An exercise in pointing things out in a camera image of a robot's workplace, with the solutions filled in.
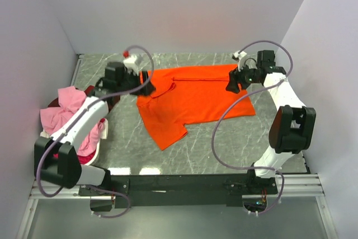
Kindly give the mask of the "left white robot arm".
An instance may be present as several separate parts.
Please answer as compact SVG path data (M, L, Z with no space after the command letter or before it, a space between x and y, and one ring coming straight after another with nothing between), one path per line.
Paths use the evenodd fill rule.
M67 189L92 185L98 195L108 194L112 188L110 172L80 164L77 152L93 127L115 106L117 97L148 96L156 89L150 81L152 76L153 71L140 71L129 60L110 62L79 110L49 138L40 137L35 142L36 181Z

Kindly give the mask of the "pink t-shirt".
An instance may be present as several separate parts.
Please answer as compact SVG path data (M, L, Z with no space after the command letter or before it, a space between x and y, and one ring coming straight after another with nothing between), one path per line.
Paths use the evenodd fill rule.
M58 90L59 107L40 110L43 129L49 135L58 131L83 105L87 95L74 86Z

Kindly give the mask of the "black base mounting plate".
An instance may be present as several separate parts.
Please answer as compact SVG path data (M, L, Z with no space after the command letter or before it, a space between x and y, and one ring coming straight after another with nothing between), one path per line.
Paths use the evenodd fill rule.
M252 171L246 174L207 175L117 175L111 178L111 191L80 187L79 196L89 198L94 212L111 209L174 205L242 206L245 195L277 194L275 179L259 179Z

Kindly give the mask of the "orange t-shirt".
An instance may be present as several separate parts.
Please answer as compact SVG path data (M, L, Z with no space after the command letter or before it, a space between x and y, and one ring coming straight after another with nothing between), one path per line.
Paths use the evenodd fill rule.
M182 139L186 125L217 121L247 91L226 91L234 65L157 69L151 79L156 90L139 96L136 105L144 126L160 150Z

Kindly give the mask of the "aluminium extrusion rail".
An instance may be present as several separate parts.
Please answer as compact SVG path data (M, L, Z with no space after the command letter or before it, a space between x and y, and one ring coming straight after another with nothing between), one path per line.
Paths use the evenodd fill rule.
M292 197L319 197L325 196L321 181L317 174L292 174L284 175L285 182L281 198ZM276 176L276 186L282 187L282 178ZM50 192L56 190L54 184L45 183L44 190ZM80 195L80 187L76 186L72 189L63 189L53 199L109 199L110 196L106 195ZM261 195L243 195L243 198L259 198ZM37 183L34 183L29 195L29 199L49 199L41 194Z

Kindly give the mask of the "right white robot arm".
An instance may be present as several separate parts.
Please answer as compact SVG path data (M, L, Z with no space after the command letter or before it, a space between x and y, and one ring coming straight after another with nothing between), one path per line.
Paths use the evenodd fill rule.
M257 53L255 67L250 68L246 61L247 53L235 52L232 58L238 67L229 72L226 90L241 93L250 85L259 83L268 89L277 113L268 133L269 146L253 166L255 174L246 179L246 189L253 194L265 187L265 180L275 176L275 171L293 155L309 148L316 119L316 111L300 101L288 81L283 67L275 63L272 50Z

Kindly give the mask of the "magenta t-shirt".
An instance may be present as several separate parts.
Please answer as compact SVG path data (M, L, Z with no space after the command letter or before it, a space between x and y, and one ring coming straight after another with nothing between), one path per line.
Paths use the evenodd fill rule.
M79 163L82 165L92 165L95 164L96 162L96 153L97 151L92 152L91 154L87 155L87 156L80 156L77 155Z

